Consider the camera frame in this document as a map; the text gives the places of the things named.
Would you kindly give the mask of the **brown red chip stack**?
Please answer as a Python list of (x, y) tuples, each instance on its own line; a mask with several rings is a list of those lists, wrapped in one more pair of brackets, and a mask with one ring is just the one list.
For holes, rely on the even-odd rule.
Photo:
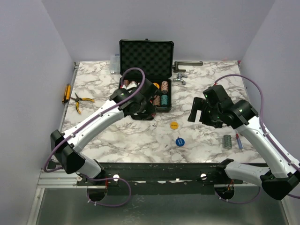
[(161, 98), (160, 98), (160, 96), (158, 96), (158, 95), (154, 96), (154, 98), (153, 98), (153, 105), (155, 105), (155, 106), (160, 106), (161, 105)]

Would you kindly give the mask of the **yellow round button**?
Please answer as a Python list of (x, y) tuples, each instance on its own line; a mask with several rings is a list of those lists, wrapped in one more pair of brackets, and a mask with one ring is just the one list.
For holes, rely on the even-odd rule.
[(178, 129), (178, 128), (179, 128), (178, 122), (172, 121), (172, 122), (170, 123), (170, 128), (173, 129), (173, 130)]

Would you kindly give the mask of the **blue round button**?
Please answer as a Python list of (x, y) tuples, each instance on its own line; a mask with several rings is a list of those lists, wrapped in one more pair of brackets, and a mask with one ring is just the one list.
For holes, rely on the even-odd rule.
[(181, 138), (181, 137), (178, 137), (176, 139), (175, 143), (176, 143), (177, 146), (182, 147), (185, 144), (185, 140), (183, 138)]

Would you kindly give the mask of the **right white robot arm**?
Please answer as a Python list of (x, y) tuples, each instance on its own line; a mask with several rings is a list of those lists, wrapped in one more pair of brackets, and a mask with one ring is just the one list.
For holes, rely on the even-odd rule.
[(246, 100), (234, 103), (222, 85), (204, 91), (204, 98), (195, 97), (188, 121), (199, 121), (207, 126), (232, 127), (242, 134), (264, 159), (267, 166), (258, 167), (226, 159), (217, 166), (216, 179), (225, 184), (242, 180), (261, 187), (275, 200), (282, 200), (300, 182), (300, 162), (274, 138), (261, 122), (257, 110)]

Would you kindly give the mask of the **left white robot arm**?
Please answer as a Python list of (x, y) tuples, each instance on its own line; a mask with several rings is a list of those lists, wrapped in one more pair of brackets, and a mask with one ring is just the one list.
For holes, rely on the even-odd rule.
[(82, 154), (84, 147), (113, 123), (134, 114), (152, 117), (155, 106), (150, 102), (159, 95), (159, 89), (148, 79), (137, 87), (114, 91), (110, 98), (84, 121), (60, 132), (51, 133), (51, 149), (61, 168), (67, 173), (81, 173), (88, 176), (93, 185), (103, 182), (104, 174), (98, 161)]

